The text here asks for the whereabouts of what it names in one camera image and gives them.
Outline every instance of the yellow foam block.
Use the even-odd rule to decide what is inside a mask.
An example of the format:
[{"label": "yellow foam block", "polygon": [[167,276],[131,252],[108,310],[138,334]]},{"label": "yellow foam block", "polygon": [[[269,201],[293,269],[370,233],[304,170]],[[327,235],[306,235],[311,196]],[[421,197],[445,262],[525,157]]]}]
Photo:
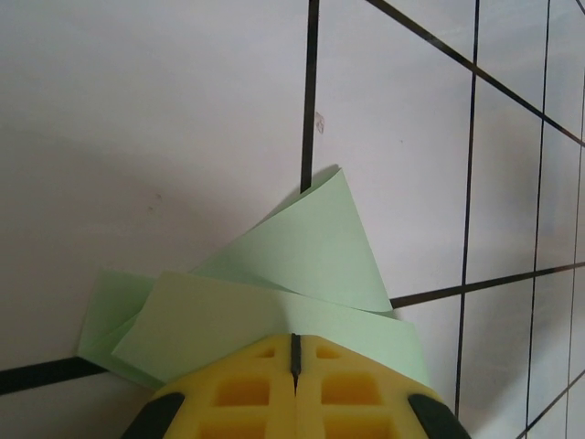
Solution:
[{"label": "yellow foam block", "polygon": [[439,396],[324,338],[301,337],[296,392],[291,335],[265,338],[162,388],[185,399],[165,439],[426,439],[408,397]]}]

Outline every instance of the grid line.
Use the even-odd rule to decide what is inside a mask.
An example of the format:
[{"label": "grid line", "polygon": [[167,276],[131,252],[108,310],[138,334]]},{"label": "grid line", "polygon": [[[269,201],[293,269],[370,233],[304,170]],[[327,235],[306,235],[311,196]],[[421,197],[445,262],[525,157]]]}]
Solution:
[{"label": "grid line", "polygon": [[527,272],[520,274],[512,274],[510,276],[498,277],[495,279],[488,279],[486,281],[475,282],[473,284],[449,286],[440,290],[427,291],[425,293],[416,293],[410,295],[403,295],[390,299],[390,303],[394,309],[404,308],[406,306],[413,306],[425,304],[434,300],[440,300],[447,297],[462,293],[470,293],[472,291],[481,291],[495,286],[513,284],[515,282],[533,279],[535,277],[546,276],[553,273],[562,273],[574,268],[585,267],[585,262],[571,263],[569,265],[560,265],[558,267],[545,268],[535,272]]},{"label": "grid line", "polygon": [[[475,103],[475,86],[477,77],[482,78],[492,86],[497,88],[500,92],[519,103],[525,109],[536,115],[541,119],[541,158],[540,158],[540,169],[538,178],[538,187],[540,190],[540,173],[542,167],[542,138],[544,130],[544,122],[554,127],[574,142],[581,146],[585,146],[583,142],[583,126],[581,123],[581,136],[578,138],[575,134],[564,128],[560,123],[557,123],[546,115],[544,106],[543,96],[543,108],[542,111],[534,107],[532,104],[521,98],[518,94],[506,87],[502,82],[496,80],[493,76],[488,74],[477,66],[477,46],[478,46],[478,27],[479,27],[479,0],[476,0],[476,11],[475,11],[475,22],[474,22],[474,41],[473,41],[473,61],[469,61],[459,52],[442,42],[440,39],[435,37],[431,32],[418,25],[416,22],[400,13],[394,6],[389,5],[383,0],[366,0],[372,6],[378,10],[392,17],[395,21],[406,27],[411,32],[417,34],[419,37],[426,40],[429,44],[432,44],[435,48],[440,50],[442,53],[458,62],[464,68],[468,69],[472,73],[472,102],[471,102],[471,114],[470,114],[470,139],[469,139],[469,155],[468,155],[468,175],[467,175],[467,194],[466,194],[466,212],[465,212],[465,233],[464,233],[464,245],[463,245],[463,267],[462,267],[462,285],[444,288],[441,290],[430,291],[426,293],[412,294],[408,296],[398,297],[390,299],[391,304],[395,309],[416,305],[431,300],[438,300],[444,297],[450,297],[453,295],[461,295],[461,313],[460,313],[460,339],[459,339],[459,353],[458,353],[458,372],[457,372],[457,386],[459,388],[460,376],[461,376],[461,352],[463,348],[463,317],[464,317],[464,298],[467,293],[472,291],[480,291],[487,288],[491,288],[503,284],[511,284],[513,282],[519,282],[526,279],[533,279],[533,311],[534,311],[534,283],[536,278],[539,276],[549,275],[553,273],[560,273],[567,270],[573,270],[573,300],[574,300],[574,276],[575,270],[582,266],[585,266],[585,262],[576,263],[576,247],[573,259],[573,264],[564,265],[546,270],[536,270],[536,258],[537,258],[537,232],[535,238],[535,260],[533,271],[530,273],[520,273],[511,276],[506,276],[497,279],[490,279],[474,284],[466,283],[466,267],[467,267],[467,249],[469,239],[469,209],[471,200],[471,174],[472,174],[472,159],[473,159],[473,125],[474,125],[474,103]],[[580,0],[576,0],[581,11],[585,14],[585,8]],[[311,179],[313,173],[313,148],[314,148],[314,110],[316,100],[316,69],[317,69],[317,48],[318,48],[318,22],[319,22],[319,0],[309,0],[309,14],[308,14],[308,26],[307,26],[307,51],[306,51],[306,72],[305,72],[305,93],[304,93],[304,113],[303,113],[303,149],[302,149],[302,166],[301,166],[301,191],[306,190],[311,186]],[[550,12],[550,0],[548,0],[548,19],[547,19],[547,49],[548,54],[548,26],[549,26],[549,12]],[[545,67],[545,89],[546,89],[546,67]],[[531,338],[532,338],[532,320],[531,317]],[[571,305],[571,325],[572,325],[572,305]],[[56,361],[50,361],[37,365],[25,366],[22,368],[9,369],[0,371],[0,395],[11,393],[14,391],[21,391],[24,389],[30,389],[34,387],[44,386],[55,382],[61,382],[64,380],[71,380],[75,378],[81,378],[83,376],[90,376],[97,373],[102,373],[105,370],[92,365],[91,363],[77,357],[69,359],[60,359]],[[567,388],[530,424],[526,425],[526,430],[521,433],[518,437],[526,436],[527,432],[550,410],[550,408],[560,398],[566,394],[569,389],[585,374],[585,370],[580,375],[569,383]],[[459,390],[456,392],[456,411],[459,406]]]},{"label": "grid line", "polygon": [[[548,38],[550,36],[550,0],[547,1],[547,33],[545,38],[545,59],[543,69],[543,80],[542,80],[542,112],[547,110],[547,74],[548,74]],[[538,184],[537,184],[537,221],[536,230],[534,236],[534,259],[532,265],[532,271],[537,270],[538,261],[538,232],[540,226],[540,195],[542,189],[542,153],[544,149],[545,140],[545,121],[540,121],[540,146],[538,153]],[[532,378],[532,347],[533,347],[533,336],[534,336],[534,305],[537,300],[537,278],[532,279],[532,297],[530,299],[530,337],[528,339],[528,374],[526,383],[526,413],[525,413],[525,427],[528,427],[528,414],[530,408],[530,380]]]},{"label": "grid line", "polygon": [[[477,65],[477,51],[479,47],[479,12],[480,0],[475,0],[475,16],[473,19],[473,64]],[[465,189],[465,225],[463,232],[463,263],[461,284],[467,284],[467,256],[469,254],[469,223],[472,204],[472,172],[473,172],[473,138],[475,128],[475,90],[477,75],[472,71],[472,89],[469,109],[469,149],[467,153],[467,181]],[[455,416],[459,418],[459,402],[461,399],[461,371],[463,364],[463,328],[465,323],[465,292],[461,293],[459,308],[459,334],[457,340],[457,366],[455,375]]]},{"label": "grid line", "polygon": [[583,6],[583,3],[581,2],[581,0],[575,0],[575,1],[577,2],[577,5],[579,6],[582,13],[585,14],[585,6]]},{"label": "grid line", "polygon": [[565,396],[570,389],[577,384],[577,382],[583,377],[583,375],[585,375],[585,370],[583,370],[577,377],[575,377],[575,380],[571,381],[570,384],[561,392],[559,393],[554,400],[552,400],[552,402],[542,411],[538,414],[538,416],[536,418],[534,418],[534,421],[532,421],[527,427],[526,429],[519,434],[516,439],[520,439],[521,437],[524,437],[526,434],[528,434],[528,432],[534,428],[534,426],[544,417],[545,414],[547,414],[550,409],[552,409],[554,407],[554,405],[563,397]]},{"label": "grid line", "polygon": [[[581,140],[583,139],[583,124],[585,123],[585,70],[583,71],[583,92],[581,98]],[[581,165],[583,149],[579,150],[579,179],[577,183],[577,218],[575,219],[575,247],[573,249],[573,262],[577,261],[577,240],[579,237],[579,201],[581,191]],[[570,354],[573,348],[573,310],[575,309],[575,278],[577,270],[573,270],[573,286],[570,298],[570,323],[569,323],[569,366],[567,367],[567,385],[570,381]],[[567,438],[569,429],[569,398],[565,408],[565,438]]]},{"label": "grid line", "polygon": [[0,371],[0,395],[48,386],[58,382],[107,372],[80,357],[57,359],[45,363]]},{"label": "grid line", "polygon": [[319,39],[319,0],[309,0],[307,18],[307,60],[304,78],[303,151],[301,192],[311,187],[313,177],[314,107],[317,89],[317,49]]},{"label": "grid line", "polygon": [[575,134],[570,132],[567,128],[563,127],[560,123],[554,121],[549,116],[541,112],[537,107],[532,105],[530,102],[526,101],[524,98],[520,97],[517,93],[513,92],[511,89],[506,87],[502,82],[494,78],[492,75],[487,73],[485,70],[481,69],[477,65],[473,64],[469,59],[464,57],[461,53],[457,50],[440,40],[439,38],[435,37],[431,32],[427,29],[413,21],[411,18],[408,18],[404,14],[402,14],[396,7],[386,3],[384,0],[365,0],[366,2],[370,3],[372,6],[377,8],[379,11],[383,12],[387,16],[393,18],[395,21],[403,25],[409,31],[415,33],[429,44],[433,45],[435,48],[440,50],[442,53],[447,55],[449,58],[457,61],[463,67],[468,69],[470,72],[474,72],[478,77],[485,80],[492,86],[496,87],[499,91],[505,94],[507,97],[522,105],[525,109],[529,110],[535,116],[540,119],[546,121],[550,126],[557,129],[574,142],[578,143],[581,146],[585,146],[585,143],[577,137]]}]

